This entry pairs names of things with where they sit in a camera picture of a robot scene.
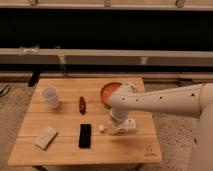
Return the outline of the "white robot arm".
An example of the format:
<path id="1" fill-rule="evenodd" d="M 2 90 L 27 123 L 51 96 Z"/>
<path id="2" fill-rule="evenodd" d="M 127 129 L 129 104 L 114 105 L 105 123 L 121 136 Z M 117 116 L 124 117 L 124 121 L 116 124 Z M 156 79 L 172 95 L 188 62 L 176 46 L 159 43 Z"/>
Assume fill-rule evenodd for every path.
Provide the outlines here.
<path id="1" fill-rule="evenodd" d="M 115 125 L 131 110 L 162 112 L 199 119 L 188 171 L 213 171 L 213 83 L 138 93 L 124 83 L 107 100 Z"/>

